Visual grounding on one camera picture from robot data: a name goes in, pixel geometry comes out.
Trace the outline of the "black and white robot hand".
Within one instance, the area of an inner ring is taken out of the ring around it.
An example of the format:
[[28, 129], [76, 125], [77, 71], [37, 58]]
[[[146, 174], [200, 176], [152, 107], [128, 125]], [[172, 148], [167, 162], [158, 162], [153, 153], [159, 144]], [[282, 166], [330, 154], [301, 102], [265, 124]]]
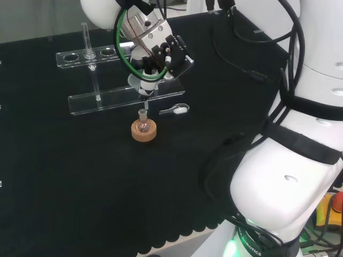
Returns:
[[194, 63], [187, 45], [166, 20], [138, 35], [135, 44], [130, 64], [139, 74], [129, 75], [128, 84], [144, 98], [151, 97], [160, 83], [176, 80]]

